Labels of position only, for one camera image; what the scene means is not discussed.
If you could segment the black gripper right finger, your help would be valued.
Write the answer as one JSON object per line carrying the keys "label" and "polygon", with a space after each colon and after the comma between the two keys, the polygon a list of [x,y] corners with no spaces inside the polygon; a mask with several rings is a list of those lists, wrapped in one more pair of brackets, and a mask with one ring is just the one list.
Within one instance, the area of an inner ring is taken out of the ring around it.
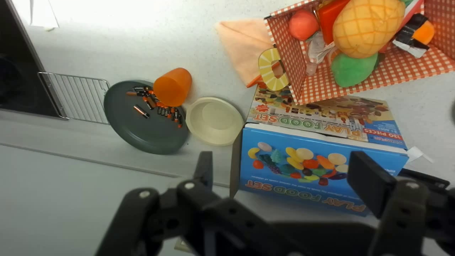
{"label": "black gripper right finger", "polygon": [[346,183],[369,213],[379,218],[396,180],[362,151],[352,151]]}

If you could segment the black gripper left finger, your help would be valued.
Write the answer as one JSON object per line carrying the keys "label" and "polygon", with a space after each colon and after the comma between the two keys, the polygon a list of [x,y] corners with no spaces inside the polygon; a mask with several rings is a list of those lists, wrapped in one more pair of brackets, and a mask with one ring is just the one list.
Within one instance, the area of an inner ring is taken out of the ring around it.
{"label": "black gripper left finger", "polygon": [[213,187],[213,154],[201,151],[197,157],[193,180],[210,190]]}

